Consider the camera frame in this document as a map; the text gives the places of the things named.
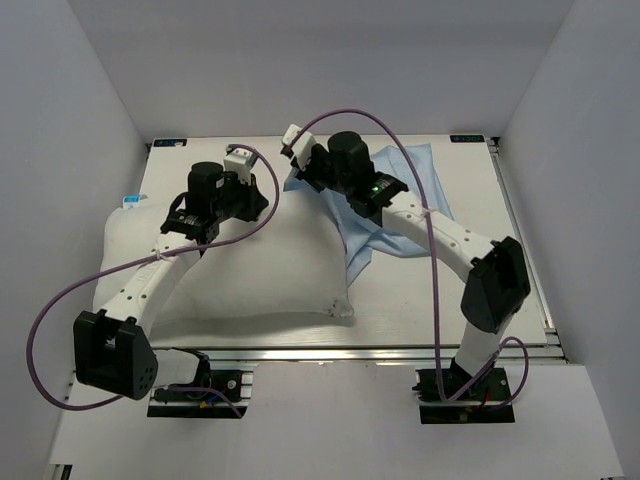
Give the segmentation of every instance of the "light blue fabric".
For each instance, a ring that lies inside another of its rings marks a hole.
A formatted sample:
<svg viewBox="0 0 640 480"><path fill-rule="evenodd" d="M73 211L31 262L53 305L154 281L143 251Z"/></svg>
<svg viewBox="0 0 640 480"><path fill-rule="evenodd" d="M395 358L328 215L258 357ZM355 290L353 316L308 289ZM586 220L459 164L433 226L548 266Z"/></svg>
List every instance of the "light blue fabric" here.
<svg viewBox="0 0 640 480"><path fill-rule="evenodd" d="M436 208L449 218L453 218L438 174L433 166L431 145L407 147L407 151L424 186L429 207ZM419 195L418 186L400 150L395 147L386 147L372 155L371 159L377 171L402 180L412 192ZM298 189L313 191L308 184L290 175L284 184L284 191ZM344 195L328 189L320 192L320 195L329 207L344 242L348 285L351 285L360 272L371 262L372 250L379 250L397 257L429 254L427 250L419 247L408 238L381 228L371 220L357 215L347 203Z"/></svg>

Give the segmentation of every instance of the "white cloth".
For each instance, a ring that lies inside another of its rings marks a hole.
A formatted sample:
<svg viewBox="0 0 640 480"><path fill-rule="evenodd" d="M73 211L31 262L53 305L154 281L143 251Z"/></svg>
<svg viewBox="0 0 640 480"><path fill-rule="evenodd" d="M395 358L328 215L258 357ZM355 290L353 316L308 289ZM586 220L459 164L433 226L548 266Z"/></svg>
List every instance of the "white cloth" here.
<svg viewBox="0 0 640 480"><path fill-rule="evenodd" d="M168 205L144 202L114 211L105 226L101 269L149 255L167 211ZM216 240L237 237L255 225L228 220ZM94 309L115 295L133 272L100 279ZM353 315L340 234L321 200L305 192L282 195L274 217L254 236L207 250L182 278L155 324L298 312Z"/></svg>

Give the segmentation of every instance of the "wall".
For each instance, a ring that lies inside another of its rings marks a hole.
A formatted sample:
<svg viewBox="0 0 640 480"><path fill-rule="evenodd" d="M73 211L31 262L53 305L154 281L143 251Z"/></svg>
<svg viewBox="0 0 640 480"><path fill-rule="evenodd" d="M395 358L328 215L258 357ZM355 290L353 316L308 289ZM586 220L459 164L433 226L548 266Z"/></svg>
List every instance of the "wall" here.
<svg viewBox="0 0 640 480"><path fill-rule="evenodd" d="M640 3L577 0L502 157L569 357L584 362L640 478Z"/></svg>
<svg viewBox="0 0 640 480"><path fill-rule="evenodd" d="M397 133L497 135L572 0L70 3L149 140L281 135L347 106Z"/></svg>
<svg viewBox="0 0 640 480"><path fill-rule="evenodd" d="M2 478L38 479L59 412L27 375L27 331L58 290L99 267L108 213L140 179L144 146L65 0L10 0L0 16L0 376ZM71 326L90 288L45 320L36 342L59 398Z"/></svg>

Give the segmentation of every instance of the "black label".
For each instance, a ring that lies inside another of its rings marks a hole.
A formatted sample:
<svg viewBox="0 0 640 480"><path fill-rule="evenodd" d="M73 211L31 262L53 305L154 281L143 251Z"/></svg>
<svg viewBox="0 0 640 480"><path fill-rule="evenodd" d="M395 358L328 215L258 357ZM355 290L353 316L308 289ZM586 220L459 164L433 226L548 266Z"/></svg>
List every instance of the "black label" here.
<svg viewBox="0 0 640 480"><path fill-rule="evenodd" d="M482 135L449 135L451 143L484 143Z"/></svg>
<svg viewBox="0 0 640 480"><path fill-rule="evenodd" d="M163 138L153 141L154 147L185 147L186 145L186 138Z"/></svg>

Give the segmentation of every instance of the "white pillow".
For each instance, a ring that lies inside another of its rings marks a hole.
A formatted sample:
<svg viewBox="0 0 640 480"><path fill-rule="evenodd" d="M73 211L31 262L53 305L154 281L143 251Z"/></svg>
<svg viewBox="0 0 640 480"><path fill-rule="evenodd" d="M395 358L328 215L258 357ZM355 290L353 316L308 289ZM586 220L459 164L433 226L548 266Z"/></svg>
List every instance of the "white pillow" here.
<svg viewBox="0 0 640 480"><path fill-rule="evenodd" d="M105 226L101 270L149 255L168 208L143 203L115 210ZM255 225L227 220L216 241L237 237ZM134 271L101 278L94 310L111 299ZM154 325L298 312L350 317L346 278L344 246L326 207L319 197L289 192L281 196L278 211L260 232L207 250L182 278Z"/></svg>

